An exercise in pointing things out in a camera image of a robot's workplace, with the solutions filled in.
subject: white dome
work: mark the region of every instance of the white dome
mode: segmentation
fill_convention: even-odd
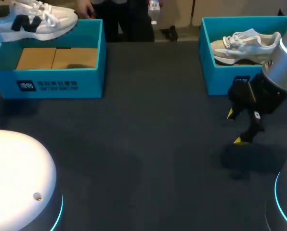
[[[0,231],[17,231],[32,222],[55,184],[54,162],[40,142],[0,130]]]

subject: box logo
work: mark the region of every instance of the box logo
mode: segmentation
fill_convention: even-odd
[[[236,76],[234,82],[249,82],[250,76]]]
[[[36,91],[32,80],[18,80],[16,82],[20,91]]]

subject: person's legs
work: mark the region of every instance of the person's legs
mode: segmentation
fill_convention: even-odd
[[[133,24],[133,18],[130,14],[130,8],[129,3],[122,3],[122,4],[115,4],[115,8],[117,11],[117,18],[118,22],[120,24],[120,27],[123,31],[123,34],[128,42],[133,41],[132,37],[132,24]]]
[[[146,0],[129,0],[131,36],[135,42],[154,42],[151,18],[148,15]]]
[[[277,16],[284,16],[284,14],[283,14],[281,9],[279,9]]]
[[[93,4],[96,18],[103,20],[106,42],[118,42],[118,18],[114,3]]]

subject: dark tabletop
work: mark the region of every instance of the dark tabletop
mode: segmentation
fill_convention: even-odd
[[[36,138],[56,163],[66,231],[266,230],[287,101],[235,155],[247,115],[228,121],[227,98],[208,97],[197,45],[109,44],[100,100],[0,98],[0,129]],[[249,177],[233,179],[220,156]]]

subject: blue shoe box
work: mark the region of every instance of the blue shoe box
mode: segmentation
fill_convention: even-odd
[[[235,77],[252,79],[261,72],[261,65],[216,65],[210,43],[253,28],[260,34],[281,35],[287,31],[287,16],[214,17],[202,18],[199,55],[209,95],[227,95]]]
[[[23,48],[97,48],[98,52],[95,68],[16,70]],[[73,30],[50,41],[24,39],[1,43],[0,93],[4,99],[101,98],[105,57],[102,20],[79,20]]]

